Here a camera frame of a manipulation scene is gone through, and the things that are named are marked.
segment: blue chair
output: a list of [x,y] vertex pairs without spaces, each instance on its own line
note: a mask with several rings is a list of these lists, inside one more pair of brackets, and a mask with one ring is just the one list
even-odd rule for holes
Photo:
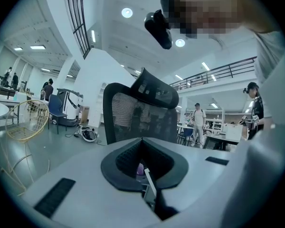
[[183,145],[185,145],[185,141],[187,140],[187,138],[189,138],[188,143],[187,143],[187,146],[189,146],[189,142],[190,142],[189,140],[190,140],[190,137],[192,134],[193,134],[193,129],[184,128],[184,132],[180,133],[178,136],[179,139],[178,139],[177,143],[179,143],[179,141],[181,143],[182,139],[184,139]]
[[59,134],[58,131],[58,125],[59,125],[59,118],[60,117],[67,117],[67,114],[61,113],[59,111],[60,107],[62,106],[61,100],[58,98],[57,95],[50,95],[49,96],[49,102],[48,102],[48,109],[49,109],[49,115],[48,115],[48,125],[47,129],[49,129],[49,116],[55,116],[57,118],[57,134]]

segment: vr headset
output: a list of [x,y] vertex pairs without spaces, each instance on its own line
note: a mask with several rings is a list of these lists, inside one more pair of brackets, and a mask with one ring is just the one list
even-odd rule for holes
[[185,34],[186,37],[197,37],[196,29],[186,26],[185,21],[182,21],[181,18],[176,18],[174,0],[161,0],[161,7],[163,12],[157,10],[154,13],[147,14],[144,26],[162,48],[170,49],[172,47],[171,25],[174,28],[180,29],[180,33]]

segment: person wearing headset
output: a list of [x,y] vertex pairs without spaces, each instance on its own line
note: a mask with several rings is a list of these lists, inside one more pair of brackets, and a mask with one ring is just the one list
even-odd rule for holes
[[255,115],[257,115],[259,118],[259,123],[257,126],[254,129],[249,130],[248,140],[252,139],[258,131],[264,128],[264,105],[258,89],[259,87],[255,82],[250,82],[247,86],[247,89],[244,89],[244,93],[249,94],[250,98],[254,99],[251,111],[251,119]]
[[[258,0],[161,0],[161,6],[169,26],[189,38],[200,33],[224,34],[240,26],[252,31],[257,41],[255,73],[260,84],[285,55],[283,33]],[[271,114],[265,112],[262,122],[269,128]]]

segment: round ceiling light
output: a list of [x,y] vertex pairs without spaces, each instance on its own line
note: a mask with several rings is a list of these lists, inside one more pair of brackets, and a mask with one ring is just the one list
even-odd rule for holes
[[133,12],[131,9],[128,9],[128,8],[124,8],[122,10],[122,15],[125,17],[125,18],[130,18],[132,15],[133,15]]
[[183,39],[178,39],[176,42],[175,42],[176,46],[178,47],[183,47],[186,43]]

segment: cardboard box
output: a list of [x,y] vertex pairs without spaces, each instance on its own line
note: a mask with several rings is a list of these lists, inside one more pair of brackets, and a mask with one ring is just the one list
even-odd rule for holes
[[87,123],[87,117],[89,116],[89,106],[81,106],[79,110],[79,115],[78,115],[78,123],[79,124],[84,124]]

